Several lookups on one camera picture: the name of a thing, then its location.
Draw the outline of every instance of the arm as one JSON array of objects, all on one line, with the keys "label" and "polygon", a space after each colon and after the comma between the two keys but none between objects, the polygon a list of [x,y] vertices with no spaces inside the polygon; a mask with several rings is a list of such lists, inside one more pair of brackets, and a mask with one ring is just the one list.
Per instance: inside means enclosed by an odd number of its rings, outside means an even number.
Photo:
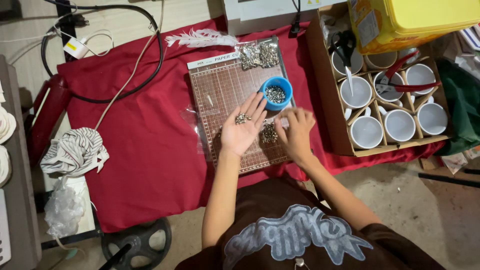
[{"label": "arm", "polygon": [[[290,127],[282,128],[280,118],[287,118]],[[320,190],[328,205],[339,216],[346,219],[355,229],[360,230],[380,219],[339,181],[337,181],[310,152],[309,133],[315,125],[313,114],[302,108],[284,110],[275,119],[275,129],[280,142],[289,156],[310,177]]]},{"label": "arm", "polygon": [[[240,158],[258,136],[267,114],[264,111],[266,99],[262,98],[263,93],[250,95],[222,126],[222,149],[202,225],[202,249],[216,245],[235,219]],[[235,124],[235,117],[241,112],[251,116],[252,120]]]}]

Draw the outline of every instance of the white feather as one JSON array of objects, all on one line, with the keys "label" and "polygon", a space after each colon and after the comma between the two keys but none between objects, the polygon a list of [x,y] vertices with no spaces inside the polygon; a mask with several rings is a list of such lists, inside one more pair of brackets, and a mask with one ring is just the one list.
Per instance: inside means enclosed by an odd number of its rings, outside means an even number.
[{"label": "white feather", "polygon": [[200,29],[194,31],[193,28],[188,35],[183,33],[179,36],[172,35],[165,38],[168,47],[172,46],[177,40],[179,41],[179,45],[187,45],[189,48],[213,45],[235,46],[238,43],[237,39],[233,36],[224,36],[220,32],[212,29]]}]

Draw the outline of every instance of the pliers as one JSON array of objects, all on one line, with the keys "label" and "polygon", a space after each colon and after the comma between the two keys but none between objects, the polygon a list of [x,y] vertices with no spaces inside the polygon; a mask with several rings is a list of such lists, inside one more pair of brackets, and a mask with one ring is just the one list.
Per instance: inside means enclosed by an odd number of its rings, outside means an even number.
[{"label": "pliers", "polygon": [[417,92],[417,91],[422,91],[422,90],[425,90],[425,89],[428,89],[428,88],[432,88],[432,87],[435,87],[435,86],[439,86],[440,84],[442,84],[442,82],[434,82],[434,83],[431,83],[431,84],[426,84],[426,85],[420,85],[420,86],[410,86],[410,85],[397,85],[397,84],[394,84],[392,82],[390,82],[390,80],[392,79],[392,76],[393,74],[395,74],[395,72],[398,71],[398,69],[408,60],[410,59],[411,57],[413,57],[414,55],[416,55],[419,51],[416,50],[414,51],[413,53],[397,60],[397,62],[395,62],[395,64],[393,64],[392,67],[390,67],[386,72],[385,74],[383,75],[383,77],[381,77],[380,79],[378,79],[376,82],[375,82],[375,89],[377,90],[377,93],[379,95],[383,94],[384,92]]}]

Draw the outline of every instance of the green cloth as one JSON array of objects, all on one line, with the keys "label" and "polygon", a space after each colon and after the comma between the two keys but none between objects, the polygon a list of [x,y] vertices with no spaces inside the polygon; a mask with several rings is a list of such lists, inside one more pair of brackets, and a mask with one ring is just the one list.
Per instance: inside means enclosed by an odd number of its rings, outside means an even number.
[{"label": "green cloth", "polygon": [[480,82],[447,59],[436,63],[455,134],[435,155],[449,156],[480,145]]}]

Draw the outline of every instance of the metal wheel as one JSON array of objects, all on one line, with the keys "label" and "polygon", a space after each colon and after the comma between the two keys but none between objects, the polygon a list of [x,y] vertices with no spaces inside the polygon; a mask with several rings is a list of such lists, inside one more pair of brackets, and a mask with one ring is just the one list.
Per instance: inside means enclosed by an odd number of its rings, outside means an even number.
[{"label": "metal wheel", "polygon": [[[156,250],[150,246],[150,238],[158,231],[165,232],[165,244],[161,250]],[[147,226],[135,225],[117,233],[106,233],[102,236],[102,251],[105,259],[109,260],[113,254],[109,248],[110,244],[122,248],[127,244],[132,248],[120,259],[114,266],[116,270],[152,270],[167,255],[172,240],[172,232],[167,218],[161,218]],[[150,263],[140,267],[134,267],[132,260],[136,256],[145,256],[150,259]]]}]

